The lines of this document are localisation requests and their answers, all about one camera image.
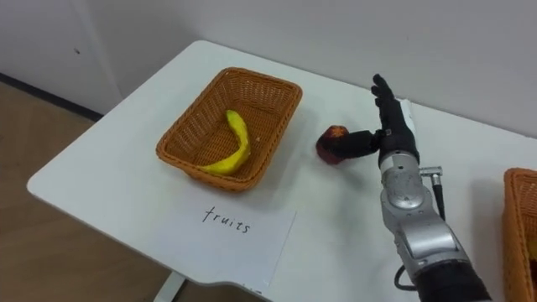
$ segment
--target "black cable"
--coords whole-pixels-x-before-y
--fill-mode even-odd
[[[404,272],[404,265],[401,265],[401,267],[395,272],[395,278],[394,278],[394,284],[397,289],[401,289],[404,291],[416,291],[416,287],[414,285],[402,285],[400,282],[401,275]]]
[[[444,207],[444,194],[442,190],[442,185],[433,185],[433,194],[435,195],[436,207],[438,207],[438,214],[443,221],[446,221],[446,209]],[[404,291],[416,291],[414,285],[402,285],[400,282],[401,276],[404,272],[404,265],[395,272],[394,285],[397,289]]]
[[[433,193],[435,194],[436,207],[438,207],[438,214],[443,221],[446,220],[446,209],[444,208],[444,193],[442,191],[442,185],[433,185]]]

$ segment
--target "banana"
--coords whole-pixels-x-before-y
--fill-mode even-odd
[[[226,159],[218,161],[214,164],[201,166],[200,169],[219,175],[230,175],[236,172],[242,164],[250,156],[250,142],[248,141],[248,131],[246,129],[246,123],[242,117],[233,110],[226,111],[226,118],[229,127],[237,137],[239,144],[238,150]]]

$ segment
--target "white wall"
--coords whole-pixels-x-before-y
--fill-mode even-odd
[[[122,99],[69,0],[0,0],[0,72],[97,112]]]
[[[127,95],[195,39],[537,137],[535,0],[72,0]]]

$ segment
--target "white table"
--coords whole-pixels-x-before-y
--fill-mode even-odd
[[[369,91],[209,42],[195,42],[177,55],[34,175],[29,191],[188,279],[211,284],[211,274],[172,261],[148,244],[155,225],[171,219],[165,212],[195,198],[181,195],[177,188],[192,182],[160,163],[154,145],[228,66],[281,77],[304,91],[267,174],[242,197],[245,204],[262,200],[297,211],[272,282],[258,294],[274,301],[417,301],[416,294],[392,283],[401,261],[383,225],[377,157],[334,168],[314,150],[331,124],[352,131],[379,127]],[[503,172],[514,166],[537,169],[537,141],[415,104],[412,112],[422,165],[442,165],[445,171],[447,220],[495,301],[503,301]],[[114,190],[126,182],[128,193]],[[184,232],[169,240],[180,240]],[[182,280],[172,275],[168,294]],[[237,286],[249,290],[247,284]]]

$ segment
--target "wicker basket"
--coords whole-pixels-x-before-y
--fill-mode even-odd
[[[503,210],[503,281],[508,302],[534,302],[527,242],[537,240],[537,172],[505,173]]]
[[[192,178],[230,191],[252,188],[261,178],[302,97],[296,84],[241,68],[222,70],[164,134],[157,155]],[[238,149],[226,110],[244,119],[251,154],[231,176],[198,166],[215,163]]]

